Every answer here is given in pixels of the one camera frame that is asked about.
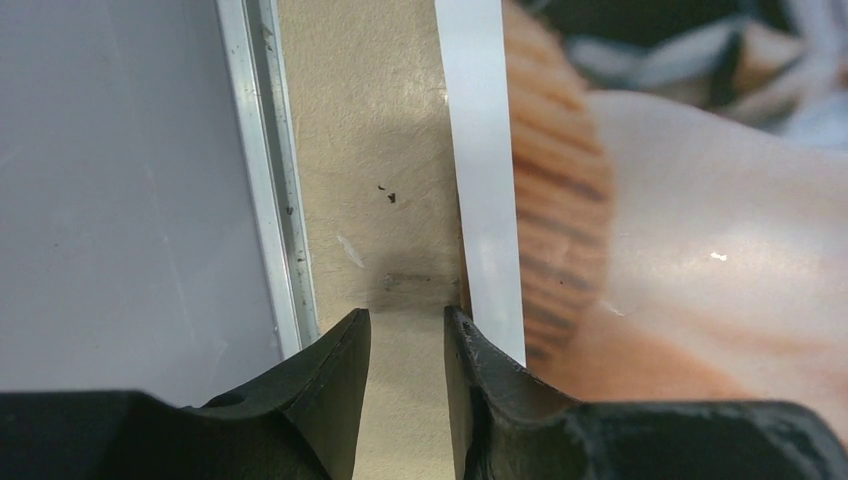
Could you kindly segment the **printed photo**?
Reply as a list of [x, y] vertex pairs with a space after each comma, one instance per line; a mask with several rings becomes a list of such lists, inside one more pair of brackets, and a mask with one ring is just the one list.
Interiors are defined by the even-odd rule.
[[847, 155], [591, 91], [520, 1], [439, 1], [461, 304], [581, 400], [783, 400], [847, 434]]

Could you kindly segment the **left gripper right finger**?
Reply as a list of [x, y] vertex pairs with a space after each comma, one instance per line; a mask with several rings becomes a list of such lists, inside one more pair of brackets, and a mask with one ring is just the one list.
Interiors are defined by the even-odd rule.
[[444, 310], [459, 479], [843, 479], [847, 453], [784, 401], [582, 402]]

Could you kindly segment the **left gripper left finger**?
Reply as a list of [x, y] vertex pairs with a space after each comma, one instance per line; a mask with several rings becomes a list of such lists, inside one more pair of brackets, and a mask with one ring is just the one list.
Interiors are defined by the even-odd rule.
[[348, 479], [371, 322], [355, 309], [318, 341], [200, 407], [140, 391], [5, 393], [5, 479]]

